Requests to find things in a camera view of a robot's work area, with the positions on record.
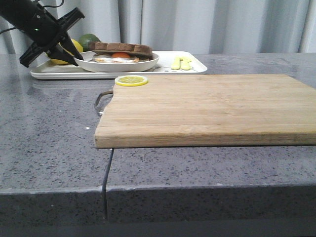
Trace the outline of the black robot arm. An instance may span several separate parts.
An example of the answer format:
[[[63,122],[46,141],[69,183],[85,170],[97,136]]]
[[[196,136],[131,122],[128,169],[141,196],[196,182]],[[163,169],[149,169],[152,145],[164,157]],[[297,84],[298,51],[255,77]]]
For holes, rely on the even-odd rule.
[[[36,0],[2,0],[0,15],[33,41],[19,58],[25,67],[43,52],[51,59],[62,60],[75,66],[78,65],[76,59],[83,59],[68,35],[68,30],[84,18],[84,14],[77,7],[56,19]]]

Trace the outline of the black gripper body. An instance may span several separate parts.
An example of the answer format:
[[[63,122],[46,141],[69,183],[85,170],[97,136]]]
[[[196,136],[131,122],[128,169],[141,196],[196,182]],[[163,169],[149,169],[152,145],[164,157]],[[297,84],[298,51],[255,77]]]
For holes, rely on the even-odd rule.
[[[20,63],[28,67],[43,52],[60,44],[60,36],[68,34],[68,30],[84,14],[76,7],[59,19],[52,16],[44,7],[37,7],[30,20],[21,29],[32,41],[31,46],[20,57]]]

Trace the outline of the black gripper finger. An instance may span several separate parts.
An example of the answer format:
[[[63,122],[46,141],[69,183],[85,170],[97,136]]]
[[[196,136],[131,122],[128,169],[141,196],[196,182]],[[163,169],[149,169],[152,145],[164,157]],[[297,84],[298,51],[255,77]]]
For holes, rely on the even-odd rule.
[[[56,59],[67,62],[67,64],[72,64],[78,66],[76,63],[74,56],[67,52],[61,45],[57,44],[56,46],[50,48],[46,52],[47,56],[50,59]]]
[[[70,54],[72,54],[74,56],[74,58],[80,59],[82,60],[83,57],[81,55],[81,53],[79,53],[77,51],[77,49],[75,48],[75,46],[73,45],[71,38],[69,37],[69,35],[67,33],[64,33],[60,36],[60,45]]]

